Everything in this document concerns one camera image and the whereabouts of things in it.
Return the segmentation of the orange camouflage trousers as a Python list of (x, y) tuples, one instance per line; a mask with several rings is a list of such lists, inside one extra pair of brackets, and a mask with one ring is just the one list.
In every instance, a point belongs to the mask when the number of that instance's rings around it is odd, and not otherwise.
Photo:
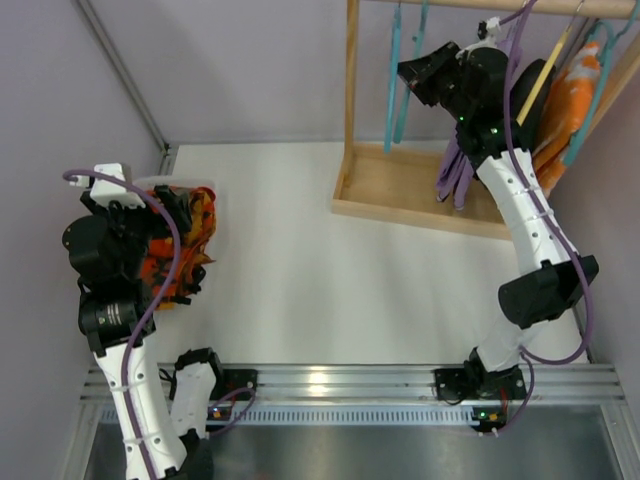
[[(180, 260), (175, 277), (156, 307), (170, 310), (177, 305), (190, 305), (201, 290), (206, 276), (205, 266), (214, 262), (206, 247), (216, 232), (215, 201), (207, 188), (186, 189), (192, 217), (192, 228), (181, 243)], [(173, 257), (173, 239), (153, 240), (141, 269), (141, 278), (155, 296), (169, 273)]]

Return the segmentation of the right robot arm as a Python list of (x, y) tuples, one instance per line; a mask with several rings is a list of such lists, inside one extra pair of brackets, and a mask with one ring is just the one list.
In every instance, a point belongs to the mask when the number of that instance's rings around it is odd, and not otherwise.
[(595, 257), (580, 255), (564, 235), (533, 169), (532, 129), (542, 108), (534, 85), (545, 63), (532, 62), (511, 81), (509, 61), (497, 47), (448, 42), (397, 66), (422, 104), (455, 119), (457, 145), (496, 203), (520, 272), (499, 287), (501, 315), (463, 365), (437, 370), (437, 397), (448, 403), (525, 398), (525, 349), (584, 298), (599, 272)]

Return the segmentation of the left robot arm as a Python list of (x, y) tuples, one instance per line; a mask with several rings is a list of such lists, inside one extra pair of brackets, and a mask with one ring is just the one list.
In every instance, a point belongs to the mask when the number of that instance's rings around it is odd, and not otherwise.
[(112, 395), (129, 479), (210, 479), (206, 422), (224, 369), (210, 348), (181, 354), (164, 389), (151, 341), (154, 313), (199, 292), (216, 228), (207, 187), (98, 185), (82, 194), (87, 214), (62, 243), (80, 289), (78, 325)]

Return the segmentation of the teal hanger with trousers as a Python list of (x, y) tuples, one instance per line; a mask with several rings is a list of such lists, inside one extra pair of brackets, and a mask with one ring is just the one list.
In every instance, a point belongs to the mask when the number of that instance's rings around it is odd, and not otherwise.
[[(423, 0), (421, 5), (419, 29), (417, 33), (412, 37), (414, 42), (415, 58), (418, 58), (422, 51), (422, 46), (423, 46), (423, 41), (424, 41), (425, 31), (426, 31), (426, 22), (428, 18), (428, 10), (429, 10), (429, 1)], [(410, 95), (411, 95), (411, 91), (408, 87), (406, 87), (403, 94), (400, 111), (398, 113), (395, 129), (394, 129), (393, 142), (395, 144), (400, 144), (404, 137)]]

